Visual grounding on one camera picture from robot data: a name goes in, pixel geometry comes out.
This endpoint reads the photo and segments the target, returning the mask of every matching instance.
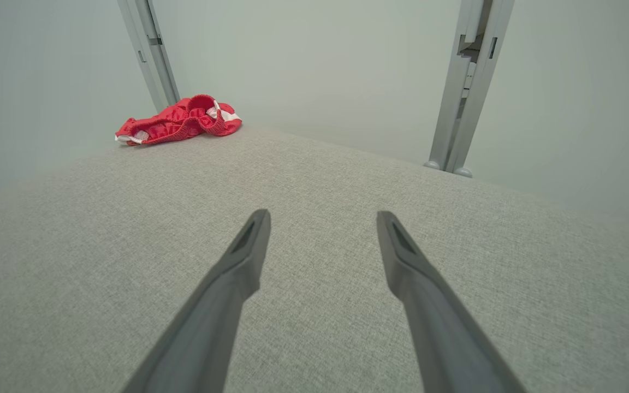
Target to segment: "gray carpet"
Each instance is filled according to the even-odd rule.
[[[0,391],[117,391],[249,214],[262,288],[225,391],[419,391],[375,212],[395,212],[530,391],[629,391],[629,229],[245,127],[118,147],[0,194]]]

